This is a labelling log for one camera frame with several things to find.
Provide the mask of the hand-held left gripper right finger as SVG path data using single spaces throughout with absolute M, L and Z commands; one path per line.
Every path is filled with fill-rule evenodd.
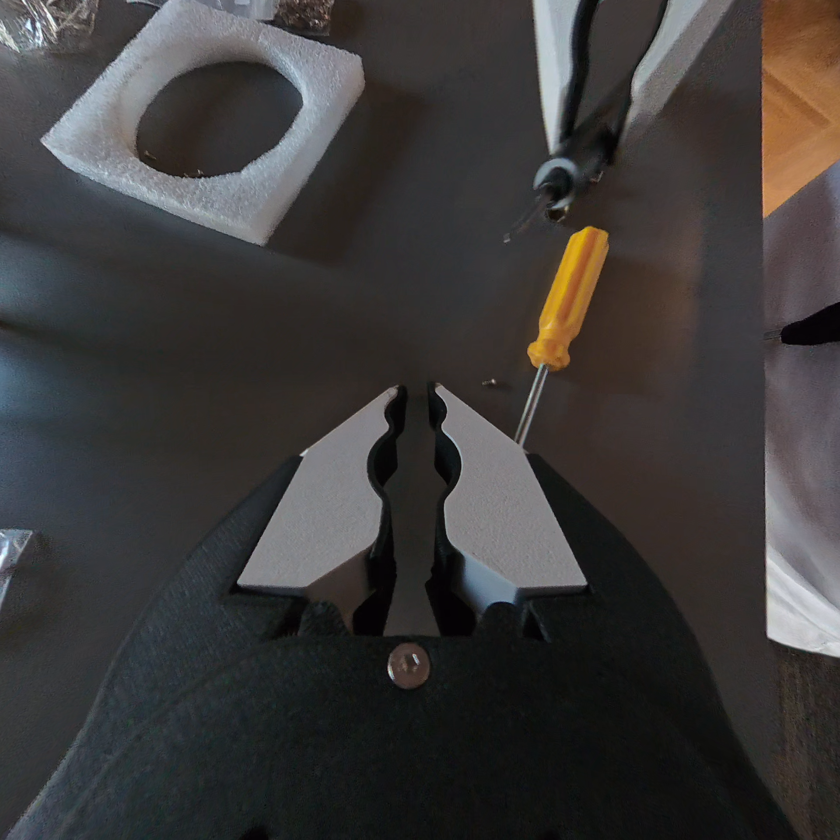
M 524 449 L 448 388 L 427 388 L 437 503 L 426 582 L 437 621 L 478 621 L 497 603 L 583 592 L 587 580 Z

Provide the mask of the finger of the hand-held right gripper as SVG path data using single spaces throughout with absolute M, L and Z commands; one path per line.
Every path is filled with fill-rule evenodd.
M 590 68 L 597 1 L 533 1 L 542 120 L 555 156 L 574 131 Z
M 667 2 L 661 25 L 633 74 L 621 152 L 653 125 L 731 6 L 732 1 Z

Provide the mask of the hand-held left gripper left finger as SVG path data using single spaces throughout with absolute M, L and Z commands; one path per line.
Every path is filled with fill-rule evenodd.
M 391 386 L 307 448 L 237 579 L 260 594 L 329 602 L 344 621 L 375 592 L 369 559 L 385 526 L 375 447 L 395 431 Z

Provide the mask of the black electric screwdriver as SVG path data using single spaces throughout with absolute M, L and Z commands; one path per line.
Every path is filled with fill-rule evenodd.
M 555 156 L 548 152 L 548 160 L 540 165 L 533 178 L 532 190 L 535 197 L 532 205 L 505 233 L 502 239 L 504 244 L 509 244 L 514 237 L 523 233 L 539 215 L 552 224 L 564 221 L 574 202 L 586 194 L 593 184 L 598 183 L 604 171 L 613 164 L 630 106 L 632 78 L 661 25 L 667 2 L 657 2 L 655 16 L 647 24 L 648 37 L 644 47 L 634 58 L 628 72 L 605 94 L 594 111 L 584 120 L 580 120 L 580 107 L 570 138 L 562 143 Z M 598 2 L 595 16 L 601 4 Z M 583 97 L 592 66 L 592 29 L 595 16 L 591 27 L 590 68 Z

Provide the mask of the yellow handled screwdriver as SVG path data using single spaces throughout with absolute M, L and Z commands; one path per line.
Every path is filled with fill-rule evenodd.
M 608 250 L 608 233 L 589 226 L 573 234 L 563 252 L 539 316 L 538 336 L 528 347 L 528 358 L 536 374 L 514 437 L 521 447 L 526 443 L 549 374 L 565 369 L 571 362 L 570 346 L 581 332 Z

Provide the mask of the white foam frame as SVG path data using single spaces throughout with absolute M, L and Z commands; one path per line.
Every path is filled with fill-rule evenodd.
M 162 173 L 137 151 L 141 118 L 173 79 L 244 61 L 273 69 L 300 93 L 279 142 L 237 172 Z M 193 1 L 166 3 L 42 144 L 67 168 L 187 221 L 263 246 L 299 195 L 364 89 L 349 51 Z

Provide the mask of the dark grey desk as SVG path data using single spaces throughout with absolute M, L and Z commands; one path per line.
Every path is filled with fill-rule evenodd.
M 566 230 L 503 244 L 545 159 L 529 2 L 337 2 L 364 94 L 268 246 L 71 173 L 41 136 L 150 17 L 89 51 L 2 50 L 2 526 L 39 552 L 2 610 L 2 836 L 73 742 L 120 643 L 289 455 L 409 391 L 389 626 L 432 632 L 441 480 L 426 383 L 508 433 Z M 770 782 L 759 332 L 760 12 L 738 2 L 645 142 L 577 206 L 611 235 L 532 446 L 652 566 Z M 495 377 L 500 385 L 482 387 Z

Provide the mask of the clear zip bag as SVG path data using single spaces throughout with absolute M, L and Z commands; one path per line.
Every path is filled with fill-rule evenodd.
M 34 543 L 36 531 L 19 528 L 1 528 L 1 606 L 18 562 L 24 556 L 30 543 Z

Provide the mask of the pile of small screw bags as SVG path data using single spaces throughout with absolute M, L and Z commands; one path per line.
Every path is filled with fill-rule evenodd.
M 99 1 L 2 1 L 1 43 L 17 54 L 70 53 L 87 47 Z M 204 7 L 294 34 L 328 35 L 334 1 L 201 1 Z

